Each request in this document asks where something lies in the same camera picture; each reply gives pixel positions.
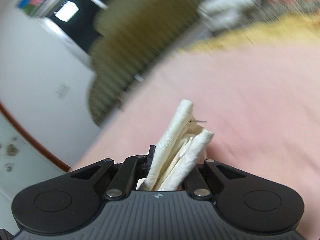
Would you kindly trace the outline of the white pant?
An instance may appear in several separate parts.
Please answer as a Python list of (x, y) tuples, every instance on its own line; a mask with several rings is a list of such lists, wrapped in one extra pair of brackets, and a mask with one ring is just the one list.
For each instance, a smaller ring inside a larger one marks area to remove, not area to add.
[(182, 100), (167, 130), (157, 142), (150, 170), (136, 189), (142, 191), (175, 191), (199, 160), (214, 133), (202, 127), (193, 116), (194, 104)]

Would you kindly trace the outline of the yellow blanket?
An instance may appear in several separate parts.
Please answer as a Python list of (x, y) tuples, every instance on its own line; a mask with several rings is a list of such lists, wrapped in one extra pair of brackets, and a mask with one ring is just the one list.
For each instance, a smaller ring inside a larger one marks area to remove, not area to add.
[(319, 12), (285, 14), (280, 19), (227, 31), (217, 37), (195, 42), (183, 51), (188, 53), (224, 51), (243, 46), (281, 43), (319, 43)]

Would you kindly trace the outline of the pink floral bed sheet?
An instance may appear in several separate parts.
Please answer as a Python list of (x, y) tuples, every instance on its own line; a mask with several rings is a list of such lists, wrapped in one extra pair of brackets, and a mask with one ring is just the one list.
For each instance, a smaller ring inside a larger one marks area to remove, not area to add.
[(214, 133), (209, 158), (295, 189), (319, 239), (319, 45), (180, 54), (155, 68), (75, 165), (122, 162), (159, 141), (181, 100)]

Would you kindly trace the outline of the olive padded headboard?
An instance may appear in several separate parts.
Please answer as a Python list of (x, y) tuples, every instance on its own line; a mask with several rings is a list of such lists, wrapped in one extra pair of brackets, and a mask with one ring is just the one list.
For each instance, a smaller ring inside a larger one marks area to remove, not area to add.
[(120, 95), (157, 58), (199, 20), (204, 0), (109, 0), (93, 21), (100, 35), (90, 46), (96, 77), (88, 108), (99, 126), (120, 102)]

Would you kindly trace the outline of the dark window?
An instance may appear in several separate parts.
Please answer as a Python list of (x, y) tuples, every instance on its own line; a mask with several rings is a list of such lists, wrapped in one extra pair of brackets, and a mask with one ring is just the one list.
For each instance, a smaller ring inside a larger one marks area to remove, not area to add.
[(109, 0), (61, 0), (48, 14), (76, 45), (88, 52), (100, 36), (93, 27), (93, 20), (101, 10), (106, 10)]

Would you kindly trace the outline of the white pillow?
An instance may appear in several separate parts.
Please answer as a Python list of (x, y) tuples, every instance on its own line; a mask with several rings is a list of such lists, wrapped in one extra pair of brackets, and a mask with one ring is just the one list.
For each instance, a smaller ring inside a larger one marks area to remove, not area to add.
[(236, 27), (259, 0), (205, 0), (198, 6), (201, 21), (212, 33)]

